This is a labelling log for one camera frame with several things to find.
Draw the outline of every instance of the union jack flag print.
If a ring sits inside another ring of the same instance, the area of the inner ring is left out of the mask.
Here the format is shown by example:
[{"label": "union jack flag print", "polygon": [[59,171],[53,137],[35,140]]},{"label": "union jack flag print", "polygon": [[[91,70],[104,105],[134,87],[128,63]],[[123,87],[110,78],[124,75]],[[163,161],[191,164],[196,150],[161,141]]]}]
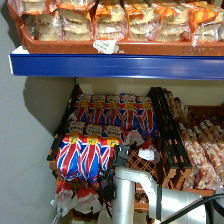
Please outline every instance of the union jack flag print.
[{"label": "union jack flag print", "polygon": [[107,95],[105,100],[105,125],[121,126],[120,96]]},{"label": "union jack flag print", "polygon": [[91,96],[80,94],[74,105],[74,114],[76,121],[88,122],[89,121],[89,106]]},{"label": "union jack flag print", "polygon": [[105,96],[93,95],[90,106],[90,124],[104,125],[104,109],[105,109]]},{"label": "union jack flag print", "polygon": [[122,126],[125,130],[138,129],[138,109],[136,96],[133,94],[121,94]]},{"label": "union jack flag print", "polygon": [[137,97],[139,133],[144,139],[156,139],[158,127],[150,97]]}]

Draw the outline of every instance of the packaged bread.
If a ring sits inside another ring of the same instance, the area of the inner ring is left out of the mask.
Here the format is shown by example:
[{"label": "packaged bread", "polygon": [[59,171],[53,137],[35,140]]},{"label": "packaged bread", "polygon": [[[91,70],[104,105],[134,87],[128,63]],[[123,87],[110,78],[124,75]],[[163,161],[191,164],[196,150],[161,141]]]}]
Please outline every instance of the packaged bread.
[{"label": "packaged bread", "polygon": [[100,0],[95,14],[95,39],[122,40],[127,22],[119,0]]},{"label": "packaged bread", "polygon": [[190,9],[192,44],[223,40],[224,10],[205,1],[182,4]]},{"label": "packaged bread", "polygon": [[152,40],[158,18],[154,14],[154,9],[144,0],[125,0],[124,7],[128,18],[128,40]]},{"label": "packaged bread", "polygon": [[51,13],[57,9],[56,0],[9,0],[8,3],[19,16]]},{"label": "packaged bread", "polygon": [[172,42],[190,38],[189,9],[178,3],[153,3],[159,16],[160,29],[156,41]]},{"label": "packaged bread", "polygon": [[57,0],[61,9],[87,11],[94,5],[94,0]]},{"label": "packaged bread", "polygon": [[61,20],[57,11],[32,16],[34,39],[40,41],[62,40]]},{"label": "packaged bread", "polygon": [[92,25],[88,11],[60,9],[62,29],[66,41],[89,41],[92,39]]}]

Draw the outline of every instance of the plastic wrap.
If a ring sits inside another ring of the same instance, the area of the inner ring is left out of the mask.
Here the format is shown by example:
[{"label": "plastic wrap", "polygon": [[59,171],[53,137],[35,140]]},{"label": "plastic wrap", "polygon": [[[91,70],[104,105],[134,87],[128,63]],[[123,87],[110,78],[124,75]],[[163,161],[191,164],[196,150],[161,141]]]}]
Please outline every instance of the plastic wrap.
[{"label": "plastic wrap", "polygon": [[178,3],[154,3],[152,7],[160,20],[156,41],[173,42],[190,39],[188,8]]},{"label": "plastic wrap", "polygon": [[116,126],[104,126],[100,149],[100,167],[106,171],[113,160],[114,146],[124,141],[124,130]]},{"label": "plastic wrap", "polygon": [[128,40],[153,40],[158,27],[154,9],[143,0],[125,0],[124,7],[128,18]]},{"label": "plastic wrap", "polygon": [[73,114],[76,116],[77,121],[88,122],[89,121],[89,105],[91,101],[91,95],[80,94],[74,105]]},{"label": "plastic wrap", "polygon": [[105,95],[93,95],[89,105],[90,124],[104,125]]},{"label": "plastic wrap", "polygon": [[121,98],[121,115],[122,127],[125,130],[138,130],[138,108],[136,103],[136,96],[134,94],[120,95]]},{"label": "plastic wrap", "polygon": [[74,209],[87,214],[99,212],[102,208],[98,194],[91,188],[97,183],[100,163],[102,127],[87,125],[82,140],[78,161],[78,177],[83,187],[73,199]]},{"label": "plastic wrap", "polygon": [[88,11],[94,5],[94,0],[57,0],[57,7],[61,9]]},{"label": "plastic wrap", "polygon": [[70,121],[68,133],[61,142],[56,158],[62,181],[57,187],[55,200],[51,201],[51,205],[57,208],[58,216],[65,216],[75,206],[72,199],[73,191],[68,183],[79,176],[78,163],[83,140],[83,128],[84,124],[80,128],[80,124],[76,126],[73,120]]},{"label": "plastic wrap", "polygon": [[56,10],[56,0],[8,0],[18,16],[22,14],[38,15]]},{"label": "plastic wrap", "polygon": [[127,21],[119,0],[100,0],[95,14],[96,40],[123,40]]},{"label": "plastic wrap", "polygon": [[138,107],[139,133],[144,139],[158,136],[156,114],[150,97],[136,97]]},{"label": "plastic wrap", "polygon": [[89,12],[60,9],[64,40],[89,41],[92,39],[92,23]]},{"label": "plastic wrap", "polygon": [[105,99],[104,124],[120,127],[122,122],[120,110],[120,96],[107,95]]},{"label": "plastic wrap", "polygon": [[222,38],[224,10],[205,1],[183,4],[190,9],[192,44],[219,41]]}]

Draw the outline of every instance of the white label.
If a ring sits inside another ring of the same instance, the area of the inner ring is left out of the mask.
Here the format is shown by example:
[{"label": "white label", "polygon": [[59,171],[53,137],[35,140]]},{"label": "white label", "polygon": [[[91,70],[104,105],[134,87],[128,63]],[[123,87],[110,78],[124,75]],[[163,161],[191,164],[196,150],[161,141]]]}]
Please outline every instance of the white label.
[{"label": "white label", "polygon": [[108,96],[107,100],[109,102],[120,103],[120,96]]},{"label": "white label", "polygon": [[124,95],[124,103],[136,103],[134,95]]},{"label": "white label", "polygon": [[194,137],[194,133],[191,129],[187,129],[188,134],[190,135],[190,137]]},{"label": "white label", "polygon": [[135,142],[137,142],[137,146],[140,146],[144,143],[144,140],[138,131],[133,130],[128,133],[125,139],[125,145],[133,145]]},{"label": "white label", "polygon": [[84,128],[84,123],[83,122],[72,121],[70,123],[69,131],[83,134],[83,128]]},{"label": "white label", "polygon": [[208,127],[211,127],[211,126],[212,126],[212,124],[211,124],[211,122],[210,122],[209,120],[205,120],[205,124],[206,124]]},{"label": "white label", "polygon": [[151,98],[146,96],[139,96],[138,100],[142,103],[152,103]]},{"label": "white label", "polygon": [[104,54],[114,53],[117,40],[95,40],[93,47]]},{"label": "white label", "polygon": [[92,100],[93,101],[105,101],[105,96],[104,95],[93,95]]},{"label": "white label", "polygon": [[138,156],[148,161],[152,161],[155,159],[154,150],[150,150],[150,149],[146,149],[146,150],[139,149]]},{"label": "white label", "polygon": [[216,128],[217,128],[218,132],[220,132],[220,133],[223,132],[223,130],[220,126],[217,125]]},{"label": "white label", "polygon": [[105,133],[108,137],[111,136],[111,137],[121,138],[121,129],[119,127],[109,125],[105,129]]},{"label": "white label", "polygon": [[86,128],[86,132],[88,135],[101,136],[102,135],[102,127],[94,125],[94,124],[89,124]]},{"label": "white label", "polygon": [[184,125],[182,123],[179,123],[179,129],[182,130],[186,130],[186,128],[184,127]]},{"label": "white label", "polygon": [[90,95],[86,95],[86,94],[81,94],[79,96],[80,101],[90,101],[91,100],[91,96]]},{"label": "white label", "polygon": [[206,129],[206,126],[205,126],[205,124],[203,122],[200,123],[200,127],[201,127],[202,130]]},{"label": "white label", "polygon": [[196,132],[197,134],[200,134],[200,133],[201,133],[201,131],[199,130],[199,128],[198,128],[197,126],[194,126],[194,130],[195,130],[195,132]]}]

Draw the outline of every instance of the store shelf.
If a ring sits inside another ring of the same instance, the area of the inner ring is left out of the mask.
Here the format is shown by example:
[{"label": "store shelf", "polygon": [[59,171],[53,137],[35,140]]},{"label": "store shelf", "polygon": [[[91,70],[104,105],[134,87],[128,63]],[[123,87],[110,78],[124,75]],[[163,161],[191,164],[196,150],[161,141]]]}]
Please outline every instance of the store shelf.
[{"label": "store shelf", "polygon": [[10,56],[15,76],[224,80],[224,56],[29,54]]}]

